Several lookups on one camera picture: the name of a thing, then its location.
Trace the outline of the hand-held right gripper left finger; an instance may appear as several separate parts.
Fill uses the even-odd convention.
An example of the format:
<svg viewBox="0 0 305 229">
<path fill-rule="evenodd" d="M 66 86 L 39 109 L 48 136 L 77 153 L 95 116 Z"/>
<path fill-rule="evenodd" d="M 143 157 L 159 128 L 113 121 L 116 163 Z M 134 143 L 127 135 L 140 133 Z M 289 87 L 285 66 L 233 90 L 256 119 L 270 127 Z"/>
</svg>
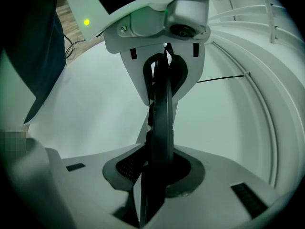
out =
<svg viewBox="0 0 305 229">
<path fill-rule="evenodd" d="M 144 144 L 62 161 L 76 187 L 97 205 L 132 226 L 140 225 L 140 180 L 146 161 Z"/>
</svg>

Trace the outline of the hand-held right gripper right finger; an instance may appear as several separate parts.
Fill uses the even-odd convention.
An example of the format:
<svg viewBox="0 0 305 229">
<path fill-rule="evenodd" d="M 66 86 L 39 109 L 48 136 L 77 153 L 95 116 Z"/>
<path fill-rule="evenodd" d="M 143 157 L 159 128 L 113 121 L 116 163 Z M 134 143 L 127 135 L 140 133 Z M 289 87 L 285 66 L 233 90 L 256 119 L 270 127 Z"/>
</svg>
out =
<svg viewBox="0 0 305 229">
<path fill-rule="evenodd" d="M 174 148 L 176 182 L 145 229 L 257 229 L 279 195 L 240 164 L 184 146 Z"/>
</svg>

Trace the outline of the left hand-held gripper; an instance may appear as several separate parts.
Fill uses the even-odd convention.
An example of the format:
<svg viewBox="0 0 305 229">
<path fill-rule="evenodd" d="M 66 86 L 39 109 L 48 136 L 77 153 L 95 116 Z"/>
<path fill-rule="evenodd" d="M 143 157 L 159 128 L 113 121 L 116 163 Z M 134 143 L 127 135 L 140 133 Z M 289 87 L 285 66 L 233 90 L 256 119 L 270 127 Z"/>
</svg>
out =
<svg viewBox="0 0 305 229">
<path fill-rule="evenodd" d="M 211 0 L 67 0 L 86 40 L 99 33 L 119 53 L 143 103 L 149 105 L 143 67 L 162 43 L 171 42 L 169 66 L 174 100 L 182 99 L 203 73 Z M 130 49 L 136 48 L 132 59 Z"/>
</svg>

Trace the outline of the black keyboard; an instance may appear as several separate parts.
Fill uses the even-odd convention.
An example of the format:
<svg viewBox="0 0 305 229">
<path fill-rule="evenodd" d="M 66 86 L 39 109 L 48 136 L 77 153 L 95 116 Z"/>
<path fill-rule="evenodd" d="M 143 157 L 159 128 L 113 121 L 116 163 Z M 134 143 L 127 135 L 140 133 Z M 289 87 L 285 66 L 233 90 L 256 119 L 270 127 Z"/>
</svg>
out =
<svg viewBox="0 0 305 229">
<path fill-rule="evenodd" d="M 173 104 L 167 52 L 154 68 L 151 88 L 148 165 L 142 173 L 140 226 L 143 228 L 163 205 L 173 163 Z"/>
</svg>

